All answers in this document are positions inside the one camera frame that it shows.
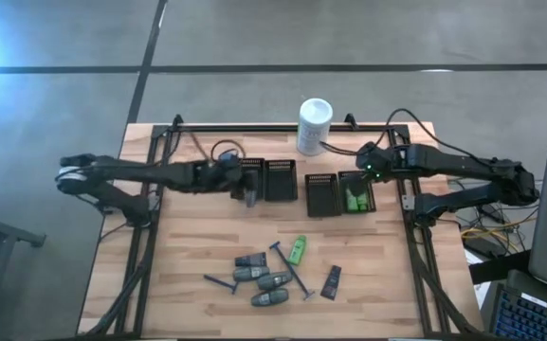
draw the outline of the keyboard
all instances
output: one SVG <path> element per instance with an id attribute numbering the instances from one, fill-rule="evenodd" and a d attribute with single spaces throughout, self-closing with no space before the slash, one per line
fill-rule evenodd
<path id="1" fill-rule="evenodd" d="M 543 306 L 545 303 L 537 304 L 536 298 L 527 297 L 517 296 L 500 288 L 493 315 L 494 334 L 517 340 L 547 341 L 547 308 Z"/>

